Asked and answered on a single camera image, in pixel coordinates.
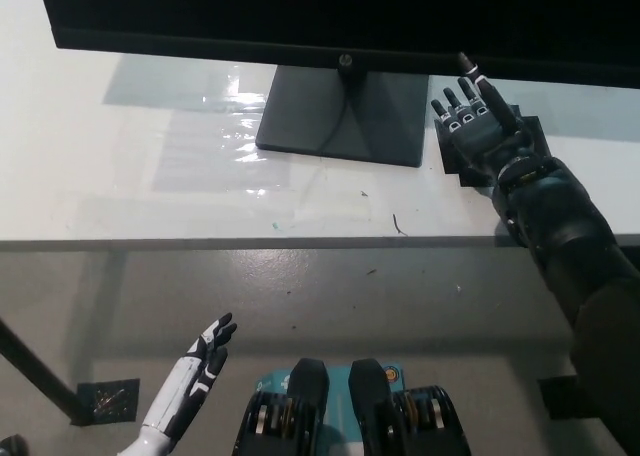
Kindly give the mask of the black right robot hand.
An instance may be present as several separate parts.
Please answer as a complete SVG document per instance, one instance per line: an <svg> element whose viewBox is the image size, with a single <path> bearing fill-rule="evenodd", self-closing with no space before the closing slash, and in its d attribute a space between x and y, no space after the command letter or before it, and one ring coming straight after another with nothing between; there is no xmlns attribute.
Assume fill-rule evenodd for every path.
<svg viewBox="0 0 640 456"><path fill-rule="evenodd" d="M446 87L448 104L434 99L431 106L467 164L496 180L505 168L534 156L533 139L479 66L464 53L458 54L458 63L462 72L458 85L468 103L461 103Z"/></svg>

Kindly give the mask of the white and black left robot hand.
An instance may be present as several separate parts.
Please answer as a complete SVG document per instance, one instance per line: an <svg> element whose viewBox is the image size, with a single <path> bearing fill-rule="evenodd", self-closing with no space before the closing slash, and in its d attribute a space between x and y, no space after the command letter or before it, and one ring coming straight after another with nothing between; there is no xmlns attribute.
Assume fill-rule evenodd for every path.
<svg viewBox="0 0 640 456"><path fill-rule="evenodd" d="M152 402L143 426L177 443L208 397L228 357L237 324L227 313L206 328L176 362Z"/></svg>

